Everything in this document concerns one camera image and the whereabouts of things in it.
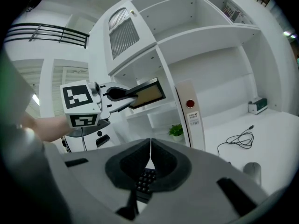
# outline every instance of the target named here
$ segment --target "human arm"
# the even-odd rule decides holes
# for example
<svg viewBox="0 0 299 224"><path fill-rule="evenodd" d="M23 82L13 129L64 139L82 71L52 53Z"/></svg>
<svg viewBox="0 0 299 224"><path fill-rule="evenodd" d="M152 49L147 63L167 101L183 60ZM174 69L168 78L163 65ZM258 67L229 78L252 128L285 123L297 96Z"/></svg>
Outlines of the human arm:
<svg viewBox="0 0 299 224"><path fill-rule="evenodd" d="M47 142L55 141L72 131L65 116L35 119L25 113L21 124L31 128L42 141Z"/></svg>

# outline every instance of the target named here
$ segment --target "red button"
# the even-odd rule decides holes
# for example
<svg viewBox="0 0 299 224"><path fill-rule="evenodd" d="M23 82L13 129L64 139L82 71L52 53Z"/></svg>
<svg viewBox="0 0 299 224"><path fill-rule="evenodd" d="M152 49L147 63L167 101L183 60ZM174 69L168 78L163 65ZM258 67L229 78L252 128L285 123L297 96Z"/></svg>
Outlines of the red button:
<svg viewBox="0 0 299 224"><path fill-rule="evenodd" d="M193 100L191 100L191 99L187 100L187 102L186 102L186 106L187 106L189 109L193 108L194 105L195 105L195 102L194 102Z"/></svg>

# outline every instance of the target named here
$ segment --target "potted plant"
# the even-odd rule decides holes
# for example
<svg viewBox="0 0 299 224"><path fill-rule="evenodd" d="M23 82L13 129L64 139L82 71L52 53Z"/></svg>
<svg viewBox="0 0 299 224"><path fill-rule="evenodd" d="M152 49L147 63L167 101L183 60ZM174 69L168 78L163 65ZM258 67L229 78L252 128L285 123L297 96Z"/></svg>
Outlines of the potted plant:
<svg viewBox="0 0 299 224"><path fill-rule="evenodd" d="M182 125L173 125L171 129L169 129L169 135L172 135L174 141L181 141L184 138Z"/></svg>

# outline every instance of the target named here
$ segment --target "black railing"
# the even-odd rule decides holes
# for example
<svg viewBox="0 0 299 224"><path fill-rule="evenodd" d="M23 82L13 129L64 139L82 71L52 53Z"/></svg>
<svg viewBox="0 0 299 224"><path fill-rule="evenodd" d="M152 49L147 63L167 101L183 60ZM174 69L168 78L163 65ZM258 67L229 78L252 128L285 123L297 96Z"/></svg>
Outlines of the black railing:
<svg viewBox="0 0 299 224"><path fill-rule="evenodd" d="M37 37L38 35L54 36L59 39ZM16 40L29 40L29 42L31 42L32 40L47 40L47 41L57 41L59 43L65 42L65 43L75 44L78 46L83 46L86 49L88 38L89 38L88 34L85 34L83 32L78 32L73 29L60 27L60 26L48 25L42 23L19 23L19 24L14 24L10 27L4 42L11 42Z"/></svg>

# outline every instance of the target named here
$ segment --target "black keypad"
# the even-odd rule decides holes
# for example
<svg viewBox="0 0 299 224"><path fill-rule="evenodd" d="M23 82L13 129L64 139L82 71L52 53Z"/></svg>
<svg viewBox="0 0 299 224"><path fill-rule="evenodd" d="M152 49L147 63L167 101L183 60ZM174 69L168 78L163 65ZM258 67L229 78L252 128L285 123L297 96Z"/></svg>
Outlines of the black keypad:
<svg viewBox="0 0 299 224"><path fill-rule="evenodd" d="M136 183L137 199L141 202L147 203L151 198L150 185L156 179L156 171L154 169L146 168L139 177Z"/></svg>

